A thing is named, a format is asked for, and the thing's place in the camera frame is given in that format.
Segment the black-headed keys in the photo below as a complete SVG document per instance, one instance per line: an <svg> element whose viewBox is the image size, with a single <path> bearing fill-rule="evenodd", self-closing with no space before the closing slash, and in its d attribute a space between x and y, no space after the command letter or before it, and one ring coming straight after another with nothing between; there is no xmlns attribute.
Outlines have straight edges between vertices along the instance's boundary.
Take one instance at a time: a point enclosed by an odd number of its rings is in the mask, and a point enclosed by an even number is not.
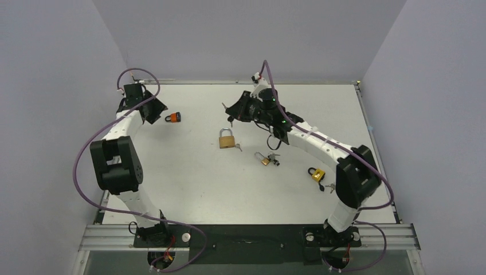
<svg viewBox="0 0 486 275"><path fill-rule="evenodd" d="M228 107L224 103L222 103L222 105L223 105L223 107L224 107L225 110L228 109ZM228 115L227 121L230 123L230 127L232 128L233 127L234 117L231 116L231 115Z"/></svg>

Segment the orange padlock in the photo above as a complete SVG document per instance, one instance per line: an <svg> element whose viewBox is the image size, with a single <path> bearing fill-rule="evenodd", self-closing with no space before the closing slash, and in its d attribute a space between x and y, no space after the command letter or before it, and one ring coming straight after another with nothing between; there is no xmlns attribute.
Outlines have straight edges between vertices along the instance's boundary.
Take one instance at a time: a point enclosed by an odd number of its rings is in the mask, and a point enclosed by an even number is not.
<svg viewBox="0 0 486 275"><path fill-rule="evenodd" d="M164 118L165 122L168 123L178 123L181 122L182 116L180 112L172 113Z"/></svg>

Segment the large brass padlock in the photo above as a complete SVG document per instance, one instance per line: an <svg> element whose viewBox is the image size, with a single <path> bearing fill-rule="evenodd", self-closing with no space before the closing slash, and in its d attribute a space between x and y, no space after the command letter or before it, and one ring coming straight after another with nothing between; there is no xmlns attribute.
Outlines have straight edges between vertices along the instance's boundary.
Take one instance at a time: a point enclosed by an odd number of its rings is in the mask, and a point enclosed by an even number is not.
<svg viewBox="0 0 486 275"><path fill-rule="evenodd" d="M233 148L236 145L233 131L230 128L222 128L219 132L219 148Z"/></svg>

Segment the small padlock key charm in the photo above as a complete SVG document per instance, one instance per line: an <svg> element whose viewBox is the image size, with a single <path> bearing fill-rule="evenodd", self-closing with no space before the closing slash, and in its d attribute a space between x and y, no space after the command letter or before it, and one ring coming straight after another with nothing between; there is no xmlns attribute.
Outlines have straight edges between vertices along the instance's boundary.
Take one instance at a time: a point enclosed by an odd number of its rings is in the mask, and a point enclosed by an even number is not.
<svg viewBox="0 0 486 275"><path fill-rule="evenodd" d="M275 166L279 166L280 162L277 160L278 156L280 156L280 155L271 151L271 152L269 152L267 158L270 160L270 162L272 164L274 164Z"/></svg>

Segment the small brass padlock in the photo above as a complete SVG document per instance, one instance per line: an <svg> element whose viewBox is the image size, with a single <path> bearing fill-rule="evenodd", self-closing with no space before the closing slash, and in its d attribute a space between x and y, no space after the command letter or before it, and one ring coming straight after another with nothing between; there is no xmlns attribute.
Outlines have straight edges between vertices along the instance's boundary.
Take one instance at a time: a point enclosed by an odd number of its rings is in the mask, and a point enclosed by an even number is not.
<svg viewBox="0 0 486 275"><path fill-rule="evenodd" d="M271 162L269 158L267 158L260 152L255 152L254 156L265 166L267 166Z"/></svg>

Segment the yellow padlock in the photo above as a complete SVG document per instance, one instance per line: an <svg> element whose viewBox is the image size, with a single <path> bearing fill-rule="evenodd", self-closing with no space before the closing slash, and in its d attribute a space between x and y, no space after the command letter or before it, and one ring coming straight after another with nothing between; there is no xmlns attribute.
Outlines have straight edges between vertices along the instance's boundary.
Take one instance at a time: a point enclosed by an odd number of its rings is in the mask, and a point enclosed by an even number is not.
<svg viewBox="0 0 486 275"><path fill-rule="evenodd" d="M324 170L315 167L310 167L307 171L310 174L311 178L318 183L320 183L326 175L326 172Z"/></svg>

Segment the yellow padlock keys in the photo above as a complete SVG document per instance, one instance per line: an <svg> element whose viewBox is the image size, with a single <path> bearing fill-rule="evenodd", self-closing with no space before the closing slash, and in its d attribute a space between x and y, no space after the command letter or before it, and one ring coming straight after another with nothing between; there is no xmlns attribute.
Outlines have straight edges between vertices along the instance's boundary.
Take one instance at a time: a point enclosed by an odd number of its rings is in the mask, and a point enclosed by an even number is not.
<svg viewBox="0 0 486 275"><path fill-rule="evenodd" d="M336 186L334 183L331 183L331 184L328 184L328 185L323 185L321 183L319 183L319 189L321 192L325 192L326 190L329 191L330 194L332 194L335 189L336 189Z"/></svg>

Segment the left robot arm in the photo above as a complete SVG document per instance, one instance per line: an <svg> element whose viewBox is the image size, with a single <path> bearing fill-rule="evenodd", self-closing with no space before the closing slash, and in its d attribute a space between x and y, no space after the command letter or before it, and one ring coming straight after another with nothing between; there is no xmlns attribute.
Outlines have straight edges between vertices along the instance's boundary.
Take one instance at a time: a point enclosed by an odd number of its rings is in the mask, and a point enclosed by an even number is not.
<svg viewBox="0 0 486 275"><path fill-rule="evenodd" d="M170 242L171 230L164 215L142 187L144 172L133 139L145 123L154 124L166 106L141 83L127 84L115 123L108 133L92 142L89 150L99 187L121 200L136 219L136 236L155 246Z"/></svg>

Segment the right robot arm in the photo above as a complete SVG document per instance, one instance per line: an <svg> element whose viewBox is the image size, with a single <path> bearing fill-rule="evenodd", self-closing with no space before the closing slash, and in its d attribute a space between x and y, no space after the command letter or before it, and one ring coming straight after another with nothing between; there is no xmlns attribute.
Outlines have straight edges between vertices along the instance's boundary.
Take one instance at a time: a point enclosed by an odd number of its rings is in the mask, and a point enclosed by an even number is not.
<svg viewBox="0 0 486 275"><path fill-rule="evenodd" d="M323 237L332 245L344 240L346 230L359 216L364 202L381 185L371 150L364 145L352 147L320 133L278 105L270 88L259 92L257 97L252 97L249 91L243 92L225 112L229 121L265 125L275 138L309 153L333 170L338 202L325 221Z"/></svg>

